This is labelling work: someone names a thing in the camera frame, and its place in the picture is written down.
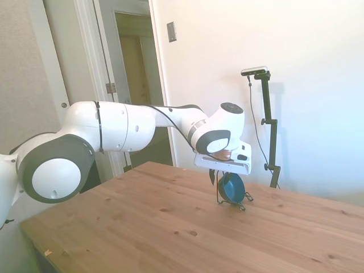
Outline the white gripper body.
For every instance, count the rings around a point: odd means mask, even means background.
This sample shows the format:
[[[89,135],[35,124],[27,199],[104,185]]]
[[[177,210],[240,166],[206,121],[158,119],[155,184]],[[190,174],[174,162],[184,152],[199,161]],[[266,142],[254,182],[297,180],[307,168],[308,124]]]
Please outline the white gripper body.
[[[195,165],[208,169],[249,175],[251,173],[251,145],[240,142],[239,147],[226,152],[227,158],[219,159],[216,155],[202,155],[197,153],[195,156]]]

